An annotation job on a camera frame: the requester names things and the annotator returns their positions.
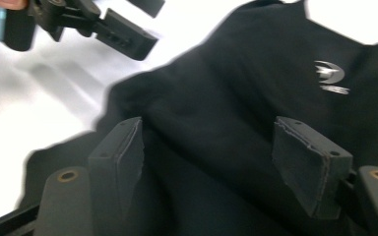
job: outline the logo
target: logo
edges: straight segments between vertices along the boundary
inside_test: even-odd
[[[315,67],[318,69],[317,73],[319,77],[323,79],[320,81],[321,89],[332,91],[340,94],[348,94],[349,88],[342,88],[332,86],[332,84],[340,82],[345,77],[345,71],[336,64],[325,62],[325,61],[315,61],[317,64]]]

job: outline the black plastic bracket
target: black plastic bracket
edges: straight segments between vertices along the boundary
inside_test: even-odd
[[[59,41],[64,28],[78,30],[82,36],[96,39],[135,60],[144,60],[158,41],[137,25],[108,9],[105,18],[92,0],[31,0],[23,12],[7,11],[4,42],[11,48],[31,48],[35,24]]]

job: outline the white logo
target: white logo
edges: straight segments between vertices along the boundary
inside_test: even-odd
[[[321,84],[332,85],[340,82],[345,77],[345,71],[339,66],[325,61],[315,61],[315,66],[318,70],[319,77],[324,79],[320,81]],[[349,88],[342,88],[336,86],[320,86],[323,90],[333,91],[340,94],[348,94]]]

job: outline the white surface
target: white surface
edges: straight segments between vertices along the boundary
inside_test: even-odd
[[[65,31],[59,43],[39,30],[29,52],[15,52],[0,43],[0,216],[14,209],[21,195],[24,161],[30,151],[91,129],[110,85],[162,65],[198,44],[231,9],[244,2],[166,0],[154,20],[125,0],[96,2],[101,9],[109,6],[159,37],[144,62],[128,59],[72,29]],[[335,17],[337,23],[348,19],[349,15],[327,15],[333,12],[329,1],[320,2],[311,1],[315,3],[315,14],[311,14],[315,21],[323,19],[323,24],[335,29]],[[364,38],[351,35],[370,44],[378,41],[378,37],[366,38],[372,34],[363,29],[358,35]]]

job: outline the black fabric bag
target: black fabric bag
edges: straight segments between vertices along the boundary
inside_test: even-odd
[[[378,44],[311,23],[303,2],[241,6],[202,45],[114,86],[95,132],[36,151],[21,206],[137,116],[145,163],[126,235],[352,235],[344,215],[316,220],[300,207],[272,163],[273,123],[303,121],[354,167],[377,165]]]

